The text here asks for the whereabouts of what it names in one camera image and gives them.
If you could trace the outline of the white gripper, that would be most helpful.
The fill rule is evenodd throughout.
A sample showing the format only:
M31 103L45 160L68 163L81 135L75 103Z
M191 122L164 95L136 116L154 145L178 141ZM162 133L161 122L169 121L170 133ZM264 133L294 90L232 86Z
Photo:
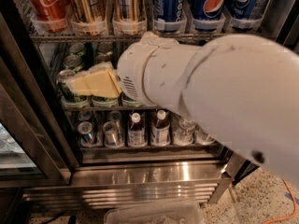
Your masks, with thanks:
M131 99L152 105L144 89L143 77L151 54L164 45L178 45L178 42L174 38L146 32L139 42L132 44L120 56L117 67L119 83L112 63L99 63L87 71L76 73L66 81L66 85L74 94L104 98L118 98L122 90Z

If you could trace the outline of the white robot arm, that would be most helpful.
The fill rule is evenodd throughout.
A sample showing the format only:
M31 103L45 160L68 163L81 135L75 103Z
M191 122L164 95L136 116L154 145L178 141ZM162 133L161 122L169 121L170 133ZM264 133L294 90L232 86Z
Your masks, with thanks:
M272 40L232 34L194 46L147 32L117 67L95 65L66 85L77 95L125 93L163 107L299 185L299 55Z

